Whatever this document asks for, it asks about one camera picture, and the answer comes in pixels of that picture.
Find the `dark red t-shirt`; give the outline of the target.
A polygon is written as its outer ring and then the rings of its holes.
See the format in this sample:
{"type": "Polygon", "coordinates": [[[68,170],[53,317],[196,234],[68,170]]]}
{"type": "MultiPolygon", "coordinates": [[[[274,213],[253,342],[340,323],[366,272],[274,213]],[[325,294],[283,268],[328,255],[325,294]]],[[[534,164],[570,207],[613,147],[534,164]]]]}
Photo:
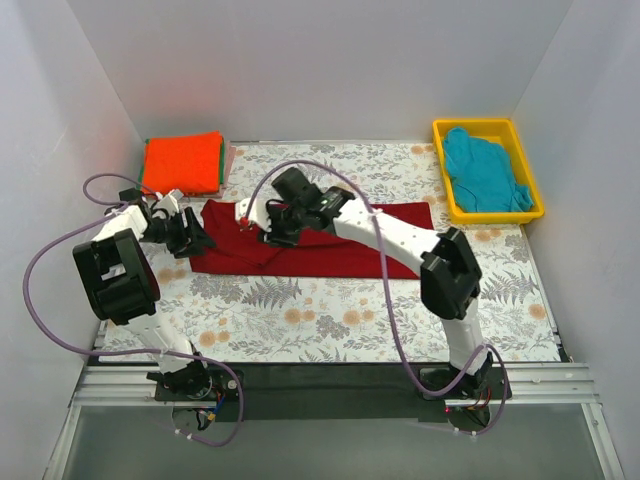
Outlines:
{"type": "Polygon", "coordinates": [[[270,247],[236,223],[235,205],[209,200],[201,211],[215,247],[192,257],[193,272],[212,275],[379,279],[379,254],[355,241],[305,230],[294,248],[270,247]]]}

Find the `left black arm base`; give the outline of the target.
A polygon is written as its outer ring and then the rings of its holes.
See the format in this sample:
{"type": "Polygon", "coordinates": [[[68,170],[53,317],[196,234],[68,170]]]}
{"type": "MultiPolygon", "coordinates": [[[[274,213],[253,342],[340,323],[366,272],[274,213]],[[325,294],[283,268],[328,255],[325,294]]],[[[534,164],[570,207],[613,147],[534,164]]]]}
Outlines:
{"type": "Polygon", "coordinates": [[[213,401],[223,397],[237,401],[244,372],[235,370],[234,374],[236,379],[215,366],[188,367],[175,373],[148,372],[146,379],[156,384],[154,399],[157,401],[213,401]]]}

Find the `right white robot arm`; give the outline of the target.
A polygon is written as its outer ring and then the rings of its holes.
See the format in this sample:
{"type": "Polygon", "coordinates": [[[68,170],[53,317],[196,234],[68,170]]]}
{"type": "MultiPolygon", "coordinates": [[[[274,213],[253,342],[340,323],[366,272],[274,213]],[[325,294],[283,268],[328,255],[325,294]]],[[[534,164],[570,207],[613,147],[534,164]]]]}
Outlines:
{"type": "Polygon", "coordinates": [[[321,190],[295,163],[287,162],[266,176],[276,201],[250,197],[236,210],[260,228],[270,246],[294,247],[304,230],[326,232],[393,259],[420,280],[425,308],[440,319],[449,349],[454,389],[475,397],[489,384],[492,355],[477,318],[481,268],[465,234],[418,227],[374,209],[354,186],[321,190]]]}

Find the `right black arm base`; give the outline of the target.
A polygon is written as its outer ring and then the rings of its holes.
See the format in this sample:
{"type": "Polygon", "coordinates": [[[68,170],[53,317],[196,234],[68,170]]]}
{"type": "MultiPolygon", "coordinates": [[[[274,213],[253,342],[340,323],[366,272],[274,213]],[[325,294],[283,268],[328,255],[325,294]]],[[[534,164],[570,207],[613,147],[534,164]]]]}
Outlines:
{"type": "Polygon", "coordinates": [[[512,389],[508,378],[494,353],[482,353],[483,360],[475,373],[466,372],[459,380],[460,370],[450,364],[430,364],[418,370],[421,385],[431,391],[427,398],[454,400],[511,399],[512,389]]]}

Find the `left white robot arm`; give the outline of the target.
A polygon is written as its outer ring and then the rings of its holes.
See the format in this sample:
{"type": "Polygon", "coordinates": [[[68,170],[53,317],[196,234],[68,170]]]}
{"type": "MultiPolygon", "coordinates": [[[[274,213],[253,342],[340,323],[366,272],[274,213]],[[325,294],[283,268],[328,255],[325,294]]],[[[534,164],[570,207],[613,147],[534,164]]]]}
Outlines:
{"type": "Polygon", "coordinates": [[[92,240],[73,249],[91,308],[152,349],[161,373],[181,372],[178,387],[188,398],[203,399],[213,377],[190,358],[196,353],[191,341],[157,313],[160,286],[141,245],[162,245],[174,258],[185,259],[204,255],[215,242],[193,209],[179,206],[177,189],[157,195],[153,203],[136,189],[122,191],[120,198],[128,205],[112,210],[92,240]]]}

